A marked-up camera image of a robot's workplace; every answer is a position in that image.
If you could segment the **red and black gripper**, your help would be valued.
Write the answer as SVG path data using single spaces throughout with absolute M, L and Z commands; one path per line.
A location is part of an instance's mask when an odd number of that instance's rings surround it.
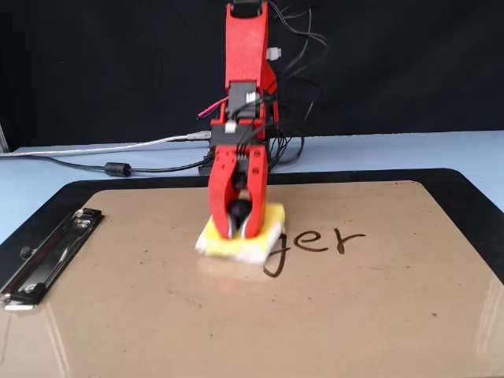
M 233 234 L 233 221 L 228 217 L 229 202 L 238 198 L 232 183 L 236 148 L 246 162 L 240 166 L 249 199 L 238 204 L 240 232 L 244 238 L 255 237 L 265 215 L 268 162 L 264 145 L 271 129 L 278 128 L 276 100 L 220 100 L 209 109 L 210 146 L 215 148 L 209 174 L 208 200 L 213 223 L 222 238 Z

